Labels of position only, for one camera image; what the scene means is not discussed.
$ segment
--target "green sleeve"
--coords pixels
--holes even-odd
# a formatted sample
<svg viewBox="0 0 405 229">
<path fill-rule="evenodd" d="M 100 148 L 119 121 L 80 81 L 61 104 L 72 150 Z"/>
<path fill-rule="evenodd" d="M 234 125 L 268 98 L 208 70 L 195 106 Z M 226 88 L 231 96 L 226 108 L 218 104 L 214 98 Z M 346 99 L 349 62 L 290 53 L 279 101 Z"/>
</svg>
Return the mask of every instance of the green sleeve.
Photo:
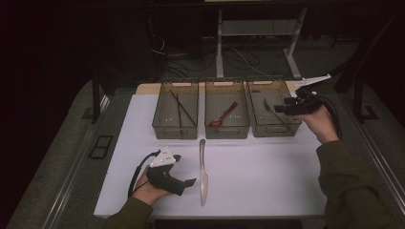
<svg viewBox="0 0 405 229">
<path fill-rule="evenodd" d="M 144 229 L 147 228 L 148 218 L 153 208 L 136 199 L 128 198 L 121 210 L 108 217 L 103 225 L 104 229 Z"/>
<path fill-rule="evenodd" d="M 329 229 L 399 228 L 376 192 L 372 170 L 351 156 L 343 142 L 325 143 L 316 152 Z"/>
</svg>

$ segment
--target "table surface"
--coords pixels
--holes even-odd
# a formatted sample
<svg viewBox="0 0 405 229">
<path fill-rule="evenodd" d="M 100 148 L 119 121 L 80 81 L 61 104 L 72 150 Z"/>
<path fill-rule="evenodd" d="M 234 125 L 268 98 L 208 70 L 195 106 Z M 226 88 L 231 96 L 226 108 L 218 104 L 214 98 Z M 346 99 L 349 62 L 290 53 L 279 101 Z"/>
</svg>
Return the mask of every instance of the table surface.
<svg viewBox="0 0 405 229">
<path fill-rule="evenodd" d="M 199 120 L 203 120 L 203 83 L 200 83 Z M 322 216 L 326 197 L 319 183 L 319 146 L 303 123 L 295 136 L 247 139 L 208 139 L 205 171 L 208 196 L 200 201 L 200 139 L 156 139 L 152 119 L 160 84 L 140 85 L 133 95 L 94 214 L 109 217 L 124 204 L 136 167 L 148 154 L 168 146 L 181 160 L 170 171 L 179 180 L 196 178 L 182 196 L 171 195 L 154 205 L 151 219 L 260 219 Z"/>
</svg>

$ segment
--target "person's right hand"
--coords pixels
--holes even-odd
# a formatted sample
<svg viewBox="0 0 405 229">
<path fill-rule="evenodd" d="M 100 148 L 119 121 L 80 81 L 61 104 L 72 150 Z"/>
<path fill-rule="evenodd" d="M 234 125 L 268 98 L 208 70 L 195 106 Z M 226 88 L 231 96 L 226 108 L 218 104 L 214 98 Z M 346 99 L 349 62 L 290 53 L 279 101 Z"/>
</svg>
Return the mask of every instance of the person's right hand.
<svg viewBox="0 0 405 229">
<path fill-rule="evenodd" d="M 322 144 L 339 140 L 330 113 L 325 106 L 320 107 L 312 114 L 294 115 L 293 118 L 305 121 Z"/>
<path fill-rule="evenodd" d="M 149 181 L 146 173 L 148 172 L 149 166 L 145 168 L 142 175 L 140 176 L 137 184 L 135 186 L 135 192 L 132 194 L 133 198 L 137 198 L 149 205 L 154 205 L 160 198 L 171 195 L 170 192 L 165 190 L 155 188 Z"/>
</svg>

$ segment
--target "spoon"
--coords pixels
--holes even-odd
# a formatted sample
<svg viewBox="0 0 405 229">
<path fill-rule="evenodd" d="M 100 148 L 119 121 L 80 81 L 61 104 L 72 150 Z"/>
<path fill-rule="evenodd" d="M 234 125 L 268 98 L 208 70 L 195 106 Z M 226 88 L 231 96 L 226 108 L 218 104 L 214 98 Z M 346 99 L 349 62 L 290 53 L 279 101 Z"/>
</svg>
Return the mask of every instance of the spoon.
<svg viewBox="0 0 405 229">
<path fill-rule="evenodd" d="M 229 115 L 229 113 L 231 113 L 233 111 L 233 109 L 236 108 L 236 106 L 238 106 L 237 102 L 233 102 L 232 105 L 230 105 L 230 107 L 228 108 L 228 110 L 226 110 L 223 115 L 221 115 L 219 118 L 216 118 L 214 120 L 212 120 L 208 126 L 210 127 L 220 127 L 223 126 L 223 120 L 224 118 Z"/>
</svg>

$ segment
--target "knife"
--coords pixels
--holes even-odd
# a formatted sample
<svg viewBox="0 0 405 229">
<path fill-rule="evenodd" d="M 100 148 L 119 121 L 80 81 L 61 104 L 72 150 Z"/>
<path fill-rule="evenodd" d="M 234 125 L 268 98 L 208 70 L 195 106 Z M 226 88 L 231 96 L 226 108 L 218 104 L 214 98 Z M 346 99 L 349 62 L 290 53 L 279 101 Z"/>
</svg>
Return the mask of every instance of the knife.
<svg viewBox="0 0 405 229">
<path fill-rule="evenodd" d="M 203 165 L 203 151 L 205 147 L 205 139 L 200 141 L 200 164 L 201 164 L 201 191 L 202 191 L 202 206 L 206 201 L 206 194 L 208 192 L 208 175 L 205 172 Z"/>
</svg>

